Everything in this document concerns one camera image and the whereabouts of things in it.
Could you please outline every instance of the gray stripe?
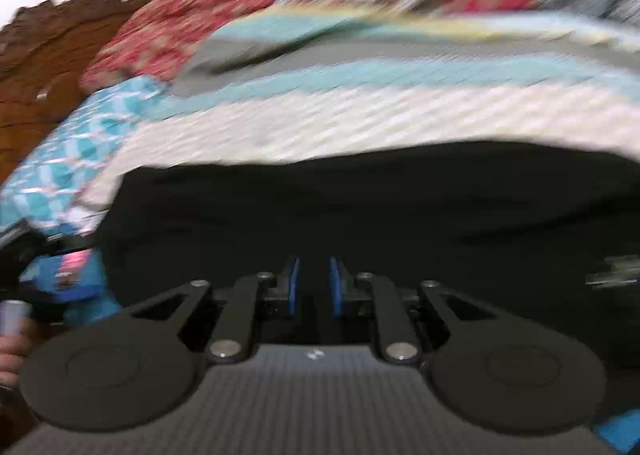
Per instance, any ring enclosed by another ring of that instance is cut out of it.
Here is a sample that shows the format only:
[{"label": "gray stripe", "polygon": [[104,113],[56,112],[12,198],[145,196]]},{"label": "gray stripe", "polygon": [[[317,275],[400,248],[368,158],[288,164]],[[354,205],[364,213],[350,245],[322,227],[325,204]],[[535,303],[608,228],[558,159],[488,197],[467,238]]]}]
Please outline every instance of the gray stripe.
[{"label": "gray stripe", "polygon": [[295,43],[251,40],[207,40],[183,67],[170,94],[193,96],[218,90],[229,83],[246,82],[281,72],[314,65],[334,65],[367,58],[504,58],[533,52],[586,58],[640,74],[635,55],[606,47],[587,47],[568,41],[541,42],[501,40],[499,42],[452,44],[413,41],[408,38],[340,40],[335,37]]}]

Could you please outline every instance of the white logo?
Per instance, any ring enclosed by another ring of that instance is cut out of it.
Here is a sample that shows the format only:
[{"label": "white logo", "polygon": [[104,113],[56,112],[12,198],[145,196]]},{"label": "white logo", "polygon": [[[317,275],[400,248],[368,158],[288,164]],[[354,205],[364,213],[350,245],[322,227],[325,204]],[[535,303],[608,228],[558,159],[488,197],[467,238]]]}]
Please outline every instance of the white logo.
[{"label": "white logo", "polygon": [[317,361],[318,359],[324,358],[324,352],[320,349],[313,349],[306,353],[306,357],[312,359],[313,361]]}]

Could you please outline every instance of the gray ribbed surface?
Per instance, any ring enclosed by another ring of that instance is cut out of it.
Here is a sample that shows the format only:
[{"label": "gray ribbed surface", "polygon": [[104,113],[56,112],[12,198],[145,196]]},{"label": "gray ribbed surface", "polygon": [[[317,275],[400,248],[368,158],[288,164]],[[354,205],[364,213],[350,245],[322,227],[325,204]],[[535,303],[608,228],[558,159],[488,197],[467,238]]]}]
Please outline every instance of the gray ribbed surface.
[{"label": "gray ribbed surface", "polygon": [[217,367],[179,409],[106,434],[38,428],[7,455],[610,455],[586,428],[546,438],[497,435],[449,413],[418,372],[367,347],[264,345]]}]

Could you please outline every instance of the black device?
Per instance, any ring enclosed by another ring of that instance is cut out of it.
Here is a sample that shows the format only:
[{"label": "black device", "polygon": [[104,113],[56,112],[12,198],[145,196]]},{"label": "black device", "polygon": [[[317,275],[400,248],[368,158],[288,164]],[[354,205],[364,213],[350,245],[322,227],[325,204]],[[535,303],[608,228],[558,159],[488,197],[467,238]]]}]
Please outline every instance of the black device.
[{"label": "black device", "polygon": [[613,453],[585,426],[605,385],[586,346],[433,281],[398,289],[332,258],[332,319],[370,342],[263,342],[305,311],[301,261],[46,343],[20,377],[42,425],[8,453]]}]

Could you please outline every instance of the carved wood edge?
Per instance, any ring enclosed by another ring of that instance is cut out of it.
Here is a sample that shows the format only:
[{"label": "carved wood edge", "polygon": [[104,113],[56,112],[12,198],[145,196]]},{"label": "carved wood edge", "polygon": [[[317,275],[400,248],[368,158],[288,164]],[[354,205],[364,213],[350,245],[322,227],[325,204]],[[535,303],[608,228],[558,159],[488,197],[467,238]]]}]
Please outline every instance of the carved wood edge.
[{"label": "carved wood edge", "polygon": [[0,29],[0,80],[38,48],[65,32],[107,16],[133,14],[151,0],[46,0],[32,8],[20,8]]}]

